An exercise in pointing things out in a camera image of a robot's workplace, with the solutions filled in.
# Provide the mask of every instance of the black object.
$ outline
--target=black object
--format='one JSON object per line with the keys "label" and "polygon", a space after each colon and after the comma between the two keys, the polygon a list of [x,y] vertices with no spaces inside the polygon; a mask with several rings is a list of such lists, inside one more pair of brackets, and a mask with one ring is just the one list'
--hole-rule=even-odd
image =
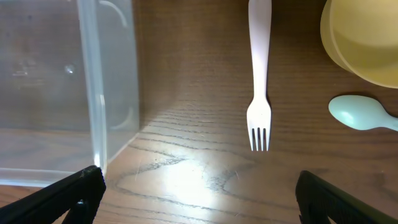
{"label": "black object", "polygon": [[296,185],[296,198],[302,224],[398,224],[388,215],[322,180],[302,171]]}
{"label": "black object", "polygon": [[0,208],[0,223],[93,223],[106,186],[101,169],[89,166],[30,196]]}

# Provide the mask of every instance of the fork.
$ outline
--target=fork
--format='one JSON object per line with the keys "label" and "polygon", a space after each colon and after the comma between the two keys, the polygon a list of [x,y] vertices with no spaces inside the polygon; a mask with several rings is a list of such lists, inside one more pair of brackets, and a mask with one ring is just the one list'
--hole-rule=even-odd
{"label": "fork", "polygon": [[249,32],[251,44],[251,57],[253,63],[254,97],[248,108],[248,131],[250,146],[253,151],[253,135],[256,150],[269,148],[271,132],[271,107],[267,101],[267,66],[269,39],[271,33],[271,0],[249,1]]}

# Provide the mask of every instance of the fork handle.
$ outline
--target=fork handle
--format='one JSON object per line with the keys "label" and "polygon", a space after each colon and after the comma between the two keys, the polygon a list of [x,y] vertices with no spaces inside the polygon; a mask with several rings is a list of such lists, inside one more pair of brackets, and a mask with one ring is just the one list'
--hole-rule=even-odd
{"label": "fork handle", "polygon": [[271,12],[271,0],[249,1],[249,33],[253,63],[254,98],[265,97],[267,95]]}

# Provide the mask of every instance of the spoon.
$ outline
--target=spoon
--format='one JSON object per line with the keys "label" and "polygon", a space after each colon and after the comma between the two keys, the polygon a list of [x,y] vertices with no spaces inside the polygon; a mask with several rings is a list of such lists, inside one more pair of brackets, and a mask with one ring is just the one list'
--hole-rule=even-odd
{"label": "spoon", "polygon": [[398,118],[389,115],[375,99],[365,96],[337,96],[329,111],[338,121],[357,130],[390,128],[398,131]]}

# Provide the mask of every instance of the yellow cup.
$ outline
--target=yellow cup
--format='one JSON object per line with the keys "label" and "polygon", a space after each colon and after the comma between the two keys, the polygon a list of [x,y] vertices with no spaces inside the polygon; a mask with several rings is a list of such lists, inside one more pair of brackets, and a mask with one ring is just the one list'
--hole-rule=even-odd
{"label": "yellow cup", "polygon": [[328,0],[321,18],[327,54],[345,70],[371,83],[398,88],[398,29],[393,29],[397,26],[393,21],[398,21],[396,11],[398,0]]}

